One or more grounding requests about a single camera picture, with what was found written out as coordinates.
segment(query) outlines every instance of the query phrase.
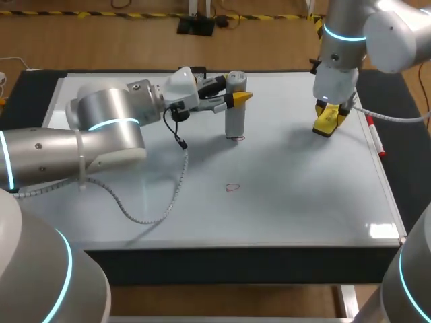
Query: white cable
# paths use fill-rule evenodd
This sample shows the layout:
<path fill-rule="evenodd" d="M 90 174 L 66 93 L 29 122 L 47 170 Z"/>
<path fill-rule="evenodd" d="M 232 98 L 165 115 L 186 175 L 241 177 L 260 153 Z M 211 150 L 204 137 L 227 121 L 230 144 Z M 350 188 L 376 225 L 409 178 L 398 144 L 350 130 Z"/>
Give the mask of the white cable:
<path fill-rule="evenodd" d="M 0 61 L 4 61 L 5 59 L 19 59 L 22 65 L 24 65 L 27 69 L 31 69 L 21 57 L 0 57 Z"/>
<path fill-rule="evenodd" d="M 423 122 L 424 120 L 431 118 L 431 112 L 417 118 L 406 119 L 406 118 L 394 118 L 393 116 L 385 116 L 384 114 L 371 112 L 369 110 L 365 110 L 357 106 L 354 106 L 353 109 L 378 119 L 382 119 L 390 122 L 398 122 L 398 123 L 417 123 L 417 122 Z"/>
<path fill-rule="evenodd" d="M 163 220 L 165 220 L 165 218 L 168 217 L 169 213 L 171 212 L 172 208 L 174 207 L 174 204 L 180 194 L 181 191 L 181 187 L 183 186 L 183 182 L 184 182 L 184 177 L 187 173 L 187 168 L 189 167 L 189 152 L 187 151 L 187 149 L 184 149 L 184 164 L 183 164 L 183 170 L 181 172 L 180 175 L 180 179 L 178 180 L 178 184 L 176 185 L 176 189 L 175 189 L 175 193 L 172 197 L 172 200 L 170 201 L 168 208 L 165 210 L 165 212 L 163 213 L 163 216 L 161 216 L 159 219 L 156 220 L 138 220 L 136 218 L 134 218 L 133 216 L 131 216 L 126 209 L 124 208 L 120 198 L 114 193 L 114 190 L 109 187 L 108 185 L 106 185 L 105 183 L 103 183 L 100 180 L 97 180 L 95 178 L 91 178 L 91 177 L 86 177 L 86 181 L 92 184 L 95 184 L 101 188 L 103 188 L 106 192 L 108 192 L 115 200 L 115 202 L 117 203 L 117 205 L 119 206 L 121 212 L 123 213 L 123 215 L 129 219 L 130 221 L 133 221 L 135 223 L 138 224 L 156 224 L 156 223 L 160 223 Z M 16 199 L 24 199 L 27 197 L 31 197 L 31 196 L 38 196 L 38 195 L 42 195 L 48 192 L 52 192 L 53 190 L 57 190 L 59 188 L 62 188 L 64 186 L 67 186 L 69 184 L 72 184 L 73 182 L 76 182 L 75 178 L 70 178 L 68 180 L 64 180 L 62 182 L 58 182 L 43 188 L 40 188 L 38 190 L 33 190 L 31 192 L 27 192 L 27 193 L 15 193 L 12 194 L 13 197 L 15 197 Z"/>

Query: whiteboard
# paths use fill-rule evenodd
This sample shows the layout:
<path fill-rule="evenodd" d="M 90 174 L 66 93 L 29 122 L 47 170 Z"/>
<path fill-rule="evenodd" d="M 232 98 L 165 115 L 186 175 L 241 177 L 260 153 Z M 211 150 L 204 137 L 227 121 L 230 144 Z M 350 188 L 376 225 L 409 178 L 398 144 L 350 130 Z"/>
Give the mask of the whiteboard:
<path fill-rule="evenodd" d="M 166 76 L 70 74 L 57 84 L 46 125 L 68 129 L 66 102 L 91 80 L 161 84 Z M 398 246 L 405 230 L 364 115 L 352 111 L 329 139 L 314 134 L 313 82 L 310 73 L 249 73 L 254 96 L 241 142 L 225 138 L 224 113 L 193 113 L 181 123 L 189 171 L 159 225 L 129 221 L 92 184 L 83 192 L 74 184 L 26 199 L 22 206 L 85 250 Z M 144 165 L 94 177 L 111 186 L 134 217 L 156 219 L 172 198 L 183 153 L 163 122 L 143 127 L 142 134 Z M 240 188 L 226 192 L 229 183 Z"/>

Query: yellow and black tape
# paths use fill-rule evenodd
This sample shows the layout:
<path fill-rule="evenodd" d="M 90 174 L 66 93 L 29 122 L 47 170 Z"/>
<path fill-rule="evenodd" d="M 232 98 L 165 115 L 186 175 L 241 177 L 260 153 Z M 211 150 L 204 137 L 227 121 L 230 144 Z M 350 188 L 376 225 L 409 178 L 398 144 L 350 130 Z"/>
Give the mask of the yellow and black tape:
<path fill-rule="evenodd" d="M 111 17 L 131 17 L 131 18 L 183 18 L 189 15 L 185 13 L 117 13 L 103 11 L 0 11 L 0 15 L 75 15 L 78 18 L 87 16 L 111 16 Z M 314 21 L 321 19 L 319 15 L 302 16 L 302 15 L 219 15 L 229 20 L 296 20 L 308 19 Z"/>
<path fill-rule="evenodd" d="M 317 36 L 319 36 L 320 42 L 323 37 L 323 15 L 309 15 L 308 20 L 314 22 L 314 28 L 316 29 Z"/>
<path fill-rule="evenodd" d="M 183 13 L 117 13 L 103 11 L 0 11 L 0 15 L 76 15 L 84 18 L 88 15 L 132 18 L 182 18 L 188 15 Z"/>

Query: red marker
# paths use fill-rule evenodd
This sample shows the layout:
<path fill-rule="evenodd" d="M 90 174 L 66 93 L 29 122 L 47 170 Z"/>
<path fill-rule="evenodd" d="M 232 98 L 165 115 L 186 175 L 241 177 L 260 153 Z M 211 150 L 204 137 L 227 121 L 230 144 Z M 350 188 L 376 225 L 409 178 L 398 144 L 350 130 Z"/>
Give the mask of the red marker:
<path fill-rule="evenodd" d="M 383 149 L 382 141 L 378 135 L 376 126 L 374 125 L 374 121 L 371 116 L 366 116 L 366 122 L 368 123 L 368 127 L 370 128 L 371 137 L 374 141 L 374 146 L 376 146 L 377 153 L 381 157 L 386 156 L 386 151 Z"/>

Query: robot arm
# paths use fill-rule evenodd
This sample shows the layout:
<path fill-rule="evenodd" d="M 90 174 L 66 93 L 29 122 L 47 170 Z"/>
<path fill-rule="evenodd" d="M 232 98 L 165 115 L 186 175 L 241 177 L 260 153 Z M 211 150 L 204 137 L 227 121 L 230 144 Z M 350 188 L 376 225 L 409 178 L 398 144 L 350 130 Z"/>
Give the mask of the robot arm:
<path fill-rule="evenodd" d="M 66 107 L 71 130 L 0 131 L 0 188 L 13 190 L 64 178 L 83 181 L 86 174 L 142 162 L 147 153 L 141 127 L 158 122 L 161 114 L 171 110 L 172 119 L 181 122 L 192 109 L 221 112 L 252 96 L 237 92 L 208 98 L 206 84 L 213 82 L 202 83 L 197 84 L 190 68 L 183 67 L 162 86 L 144 79 L 128 85 L 108 80 L 81 87 Z M 226 82 L 210 88 L 211 95 L 223 87 Z M 199 91 L 206 93 L 203 100 Z"/>
<path fill-rule="evenodd" d="M 400 0 L 331 0 L 314 96 L 330 104 L 347 102 L 367 53 L 385 73 L 430 59 L 430 14 Z"/>

